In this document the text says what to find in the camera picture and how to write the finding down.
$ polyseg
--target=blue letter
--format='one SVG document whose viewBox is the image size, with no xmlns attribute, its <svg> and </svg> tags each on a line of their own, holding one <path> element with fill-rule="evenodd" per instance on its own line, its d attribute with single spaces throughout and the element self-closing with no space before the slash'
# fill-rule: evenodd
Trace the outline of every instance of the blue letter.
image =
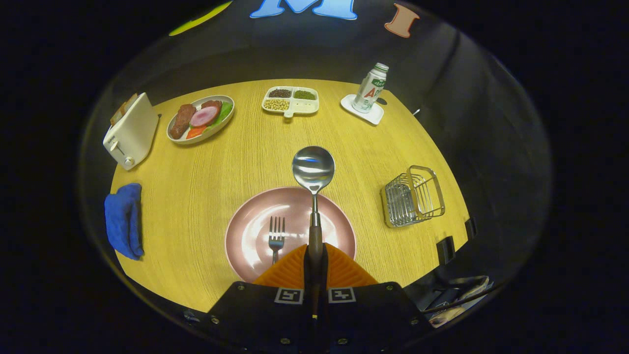
<svg viewBox="0 0 629 354">
<path fill-rule="evenodd" d="M 353 0 L 323 0 L 323 3 L 314 8 L 313 12 L 321 16 L 356 20 L 358 15 L 352 12 L 352 5 Z"/>
<path fill-rule="evenodd" d="M 279 6 L 282 0 L 264 0 L 260 9 L 249 15 L 251 18 L 275 16 L 284 12 Z M 302 13 L 318 0 L 285 0 L 294 13 Z M 323 0 L 322 4 L 313 9 L 315 14 L 356 20 L 358 16 L 352 12 L 353 0 Z"/>
</svg>

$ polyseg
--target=white toaster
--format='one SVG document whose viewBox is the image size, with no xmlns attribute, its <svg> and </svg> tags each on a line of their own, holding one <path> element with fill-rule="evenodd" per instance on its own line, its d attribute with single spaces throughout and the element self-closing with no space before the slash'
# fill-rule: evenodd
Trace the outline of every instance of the white toaster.
<svg viewBox="0 0 629 354">
<path fill-rule="evenodd" d="M 103 146 L 128 171 L 147 156 L 158 121 L 147 94 L 142 93 L 118 123 L 109 127 Z"/>
</svg>

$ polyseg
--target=wooden table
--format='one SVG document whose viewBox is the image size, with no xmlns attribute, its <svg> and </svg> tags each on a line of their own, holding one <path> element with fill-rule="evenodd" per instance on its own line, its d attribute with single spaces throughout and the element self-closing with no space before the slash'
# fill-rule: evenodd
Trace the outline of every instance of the wooden table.
<svg viewBox="0 0 629 354">
<path fill-rule="evenodd" d="M 319 111 L 281 115 L 261 108 L 272 86 L 317 90 Z M 271 188 L 297 186 L 292 157 L 304 146 L 328 149 L 337 170 L 323 194 L 347 214 L 356 233 L 356 262 L 379 282 L 402 286 L 438 266 L 435 244 L 467 240 L 469 218 L 459 186 L 435 143 L 415 117 L 389 91 L 378 126 L 345 111 L 340 100 L 358 84 L 311 79 L 250 81 L 185 94 L 155 106 L 162 118 L 153 147 L 131 171 L 118 166 L 111 192 L 128 183 L 142 185 L 142 243 L 145 255 L 133 261 L 117 253 L 125 273 L 156 294 L 199 311 L 208 311 L 239 277 L 225 254 L 225 231 L 237 208 Z M 212 94 L 235 101 L 231 122 L 194 146 L 166 136 L 166 126 L 184 103 Z M 439 178 L 446 213 L 420 224 L 388 228 L 379 191 L 408 166 L 432 168 Z"/>
</svg>

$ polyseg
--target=plate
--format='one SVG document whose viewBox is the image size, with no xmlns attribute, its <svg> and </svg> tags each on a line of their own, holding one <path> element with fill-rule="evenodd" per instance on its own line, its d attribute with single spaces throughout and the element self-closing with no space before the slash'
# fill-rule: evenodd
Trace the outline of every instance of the plate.
<svg viewBox="0 0 629 354">
<path fill-rule="evenodd" d="M 351 114 L 363 118 L 373 125 L 378 125 L 378 123 L 380 123 L 380 120 L 382 119 L 382 116 L 384 115 L 384 110 L 382 109 L 382 107 L 374 102 L 374 105 L 371 106 L 371 111 L 367 113 L 362 113 L 352 107 L 352 101 L 354 98 L 356 98 L 355 94 L 348 94 L 347 96 L 345 96 L 341 100 L 341 105 L 343 106 L 343 108 Z"/>
<path fill-rule="evenodd" d="M 283 98 L 283 97 L 269 97 L 271 91 L 276 89 L 287 89 L 291 92 L 291 97 Z M 307 91 L 312 93 L 315 96 L 314 100 L 304 100 L 301 98 L 294 98 L 296 91 Z M 268 108 L 264 108 L 264 102 L 266 100 L 286 100 L 289 102 L 288 109 L 286 111 L 281 110 L 270 110 Z M 300 88 L 297 86 L 274 86 L 270 88 L 267 93 L 264 95 L 262 99 L 262 109 L 269 112 L 275 113 L 283 113 L 284 117 L 291 118 L 294 113 L 297 114 L 311 114 L 319 110 L 319 93 L 315 89 L 311 88 Z"/>
<path fill-rule="evenodd" d="M 341 249 L 352 259 L 356 256 L 356 238 L 350 221 L 338 205 L 319 194 L 319 214 L 323 242 Z M 300 187 L 282 187 L 263 191 L 247 200 L 231 217 L 225 232 L 225 251 L 231 268 L 246 281 L 255 281 L 273 264 L 269 248 L 270 218 L 286 218 L 281 259 L 308 243 L 312 196 Z"/>
<path fill-rule="evenodd" d="M 222 101 L 224 103 L 225 102 L 231 103 L 233 106 L 231 107 L 230 114 L 228 114 L 227 117 L 225 117 L 225 119 L 223 119 L 223 121 L 220 122 L 218 125 L 204 130 L 203 133 L 201 133 L 201 135 L 195 136 L 190 139 L 186 139 L 186 136 L 188 135 L 188 132 L 190 131 L 190 128 L 188 127 L 188 129 L 186 129 L 186 131 L 181 136 L 181 138 L 175 139 L 172 136 L 170 136 L 170 129 L 172 128 L 173 125 L 175 125 L 175 118 L 177 118 L 177 114 L 175 113 L 175 115 L 170 120 L 170 123 L 168 123 L 168 127 L 166 127 L 166 136 L 168 136 L 168 139 L 172 140 L 173 142 L 176 142 L 177 144 L 183 144 L 183 145 L 194 144 L 195 142 L 199 142 L 201 140 L 211 137 L 212 135 L 216 134 L 219 130 L 221 130 L 225 125 L 227 125 L 227 123 L 229 123 L 229 121 L 231 120 L 231 116 L 233 116 L 234 114 L 234 109 L 236 108 L 236 104 L 234 103 L 234 100 L 229 96 L 216 94 L 214 96 L 208 96 L 208 97 L 204 97 L 199 100 L 196 100 L 192 102 L 192 105 L 198 111 L 201 109 L 201 105 L 209 100 Z"/>
</svg>

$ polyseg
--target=wire basket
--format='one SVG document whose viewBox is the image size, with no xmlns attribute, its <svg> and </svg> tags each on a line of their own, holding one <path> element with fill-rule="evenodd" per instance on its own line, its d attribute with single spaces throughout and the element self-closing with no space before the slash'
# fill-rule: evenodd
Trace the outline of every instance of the wire basket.
<svg viewBox="0 0 629 354">
<path fill-rule="evenodd" d="M 445 213 L 439 180 L 427 167 L 409 167 L 384 186 L 380 194 L 389 227 L 417 224 Z"/>
</svg>

